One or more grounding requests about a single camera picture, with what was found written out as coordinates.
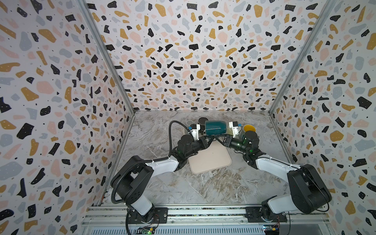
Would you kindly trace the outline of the dark teal mug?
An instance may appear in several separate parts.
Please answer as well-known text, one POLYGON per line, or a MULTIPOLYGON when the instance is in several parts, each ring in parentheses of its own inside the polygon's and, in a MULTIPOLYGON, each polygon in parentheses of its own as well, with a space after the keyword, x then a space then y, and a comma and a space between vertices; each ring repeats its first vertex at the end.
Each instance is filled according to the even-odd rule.
POLYGON ((227 133, 227 124, 220 120, 207 120, 205 122, 205 134, 207 136, 216 136, 227 133))

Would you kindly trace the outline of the black mug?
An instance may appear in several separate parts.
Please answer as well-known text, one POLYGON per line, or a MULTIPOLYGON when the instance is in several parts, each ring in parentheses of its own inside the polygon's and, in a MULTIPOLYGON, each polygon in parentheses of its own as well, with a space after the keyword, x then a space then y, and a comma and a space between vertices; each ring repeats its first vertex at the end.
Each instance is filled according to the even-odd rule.
POLYGON ((199 125, 202 125, 202 126, 205 126, 206 121, 208 121, 208 118, 206 118, 206 117, 200 117, 200 118, 198 119, 198 124, 199 124, 199 125))

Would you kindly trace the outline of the blue butterfly mug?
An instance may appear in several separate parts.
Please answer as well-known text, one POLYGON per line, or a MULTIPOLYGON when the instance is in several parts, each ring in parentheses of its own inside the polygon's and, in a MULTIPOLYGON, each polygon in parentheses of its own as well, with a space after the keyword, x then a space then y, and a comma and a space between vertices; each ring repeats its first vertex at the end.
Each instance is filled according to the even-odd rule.
POLYGON ((256 131, 256 128, 250 124, 246 124, 241 128, 240 137, 242 138, 247 131, 256 131))

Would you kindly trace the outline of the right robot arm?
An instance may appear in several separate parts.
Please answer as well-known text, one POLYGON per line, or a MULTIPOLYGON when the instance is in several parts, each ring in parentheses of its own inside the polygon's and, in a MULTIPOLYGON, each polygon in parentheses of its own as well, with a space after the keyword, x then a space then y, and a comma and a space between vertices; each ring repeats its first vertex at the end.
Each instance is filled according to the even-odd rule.
POLYGON ((229 134, 215 135, 214 138, 223 146, 241 153, 247 165, 288 183, 288 194, 273 196, 261 203, 260 216, 264 219, 283 212, 310 214, 328 211, 321 208, 329 206, 332 195, 314 166, 291 164, 267 155, 259 149, 259 137, 254 131, 247 131, 242 139, 229 134))

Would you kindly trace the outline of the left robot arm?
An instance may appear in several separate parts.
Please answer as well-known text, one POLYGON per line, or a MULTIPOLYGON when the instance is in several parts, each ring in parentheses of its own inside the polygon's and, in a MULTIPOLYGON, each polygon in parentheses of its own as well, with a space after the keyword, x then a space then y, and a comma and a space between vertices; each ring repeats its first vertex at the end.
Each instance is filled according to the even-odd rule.
POLYGON ((191 134, 184 135, 176 147, 172 146, 166 157, 145 160, 135 155, 114 175, 111 180, 111 202, 125 204, 140 216, 151 215, 154 205, 144 195, 144 191, 152 177, 180 170, 188 159, 200 151, 208 149, 214 137, 201 136, 195 140, 191 134))

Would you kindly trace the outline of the beige rectangular tray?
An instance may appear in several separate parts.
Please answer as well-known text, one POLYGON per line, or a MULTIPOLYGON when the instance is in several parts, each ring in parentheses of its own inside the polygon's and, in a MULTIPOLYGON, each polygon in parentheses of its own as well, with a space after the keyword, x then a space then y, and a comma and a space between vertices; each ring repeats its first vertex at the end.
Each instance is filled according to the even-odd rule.
POLYGON ((230 166, 232 159, 227 148, 214 140, 207 149, 189 157, 188 163, 193 174, 201 174, 230 166))

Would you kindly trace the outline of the right corner aluminium profile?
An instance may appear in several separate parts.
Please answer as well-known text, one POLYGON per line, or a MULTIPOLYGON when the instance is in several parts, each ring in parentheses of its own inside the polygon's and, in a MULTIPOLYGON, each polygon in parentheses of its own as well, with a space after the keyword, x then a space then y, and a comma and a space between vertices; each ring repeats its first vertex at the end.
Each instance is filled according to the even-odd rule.
POLYGON ((308 52, 310 51, 310 47, 313 45, 318 33, 320 32, 320 30, 323 27, 326 19, 328 18, 329 14, 331 13, 333 8, 335 7, 335 4, 336 4, 336 1, 334 1, 334 0, 329 0, 329 1, 325 2, 325 5, 324 5, 322 11, 320 12, 320 15, 319 15, 311 33, 309 34, 306 42, 304 43, 304 45, 301 49, 301 52, 297 56, 295 62, 292 64, 291 70, 289 71, 286 80, 282 84, 281 89, 279 90, 275 100, 272 103, 270 110, 268 111, 268 114, 270 116, 272 116, 272 114, 276 111, 278 103, 283 98, 284 92, 288 89, 290 82, 293 80, 297 70, 300 67, 300 64, 303 62, 304 58, 307 56, 308 52))

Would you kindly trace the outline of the corner aluminium profile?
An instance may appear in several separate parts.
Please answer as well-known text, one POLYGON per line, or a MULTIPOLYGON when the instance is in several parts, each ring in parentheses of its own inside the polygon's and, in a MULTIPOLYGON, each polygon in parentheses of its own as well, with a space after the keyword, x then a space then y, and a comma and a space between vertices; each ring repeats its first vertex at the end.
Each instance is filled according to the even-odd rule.
POLYGON ((77 0, 76 2, 78 4, 78 7, 79 7, 82 15, 83 15, 83 19, 87 23, 88 29, 90 30, 90 32, 93 36, 93 39, 96 42, 101 55, 103 56, 103 60, 104 60, 105 64, 107 65, 107 67, 108 67, 108 69, 109 69, 109 71, 112 75, 112 78, 115 81, 116 86, 118 87, 119 93, 121 94, 121 96, 124 100, 127 111, 129 112, 130 116, 134 116, 135 110, 131 105, 131 102, 130 102, 128 96, 127 96, 127 93, 126 93, 126 91, 123 87, 123 84, 122 84, 122 82, 119 78, 119 75, 116 72, 115 66, 114 66, 114 64, 113 64, 113 62, 110 58, 110 55, 109 55, 107 49, 106 49, 105 43, 103 42, 103 40, 100 36, 100 32, 99 32, 99 30, 98 30, 98 28, 95 24, 95 20, 93 19, 92 15, 89 11, 89 8, 87 6, 86 1, 77 0))
POLYGON ((272 103, 270 110, 268 111, 268 114, 270 116, 272 116, 272 114, 276 111, 278 103, 283 98, 284 92, 288 89, 290 82, 293 80, 297 70, 300 67, 300 64, 303 62, 304 58, 307 56, 308 52, 310 51, 310 47, 313 45, 318 33, 320 32, 320 30, 323 27, 326 19, 328 18, 329 14, 331 13, 333 8, 335 7, 335 4, 336 4, 336 1, 334 1, 334 0, 329 0, 329 1, 325 2, 325 5, 324 5, 322 11, 320 12, 320 15, 319 15, 311 33, 309 34, 306 42, 304 43, 304 45, 301 49, 301 52, 297 56, 295 62, 292 64, 291 70, 289 71, 286 80, 282 84, 281 89, 279 90, 275 100, 272 103))

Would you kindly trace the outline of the left corner aluminium profile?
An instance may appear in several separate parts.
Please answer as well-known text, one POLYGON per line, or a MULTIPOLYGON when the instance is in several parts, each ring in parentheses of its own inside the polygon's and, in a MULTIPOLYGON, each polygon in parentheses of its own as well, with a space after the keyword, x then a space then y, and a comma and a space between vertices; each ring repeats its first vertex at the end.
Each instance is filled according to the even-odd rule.
POLYGON ((99 30, 98 30, 98 28, 95 24, 95 20, 93 19, 92 15, 89 11, 89 8, 87 6, 86 1, 77 0, 76 2, 78 4, 78 7, 79 7, 82 15, 83 15, 83 19, 87 23, 88 29, 90 30, 90 32, 93 36, 93 39, 96 42, 101 55, 103 56, 103 60, 104 60, 105 64, 107 65, 107 67, 108 67, 108 69, 109 69, 109 71, 112 75, 112 78, 115 81, 116 86, 118 87, 119 93, 121 94, 121 96, 124 100, 127 111, 129 112, 130 116, 134 116, 135 110, 131 105, 131 102, 130 102, 128 96, 127 96, 127 93, 126 93, 126 91, 123 87, 123 84, 122 84, 122 82, 119 78, 119 75, 116 72, 115 66, 114 66, 114 64, 113 64, 113 62, 110 58, 110 55, 109 55, 107 49, 106 49, 105 43, 103 42, 103 40, 100 36, 100 32, 99 32, 99 30))

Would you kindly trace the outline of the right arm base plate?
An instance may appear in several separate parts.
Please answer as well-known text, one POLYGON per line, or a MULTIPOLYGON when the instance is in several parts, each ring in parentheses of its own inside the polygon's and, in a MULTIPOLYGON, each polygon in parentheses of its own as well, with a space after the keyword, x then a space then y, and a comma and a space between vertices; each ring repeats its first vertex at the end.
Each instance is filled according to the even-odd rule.
POLYGON ((285 213, 275 214, 263 206, 246 207, 244 215, 249 223, 277 223, 288 222, 285 213))

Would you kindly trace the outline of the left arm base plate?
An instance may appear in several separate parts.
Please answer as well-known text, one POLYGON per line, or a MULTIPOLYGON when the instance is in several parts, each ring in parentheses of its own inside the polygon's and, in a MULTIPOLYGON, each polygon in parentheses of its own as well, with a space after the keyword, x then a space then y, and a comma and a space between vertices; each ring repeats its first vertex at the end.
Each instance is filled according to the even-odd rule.
POLYGON ((128 212, 129 224, 166 224, 168 219, 168 207, 152 207, 145 215, 141 215, 136 210, 128 212))

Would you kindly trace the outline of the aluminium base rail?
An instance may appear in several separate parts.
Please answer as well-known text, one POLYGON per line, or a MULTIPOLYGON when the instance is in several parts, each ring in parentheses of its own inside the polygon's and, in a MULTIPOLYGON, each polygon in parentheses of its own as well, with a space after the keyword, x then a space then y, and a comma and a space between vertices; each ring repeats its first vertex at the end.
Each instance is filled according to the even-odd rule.
POLYGON ((81 235, 333 235, 327 216, 283 212, 259 217, 258 205, 157 205, 149 222, 126 206, 90 207, 81 235))

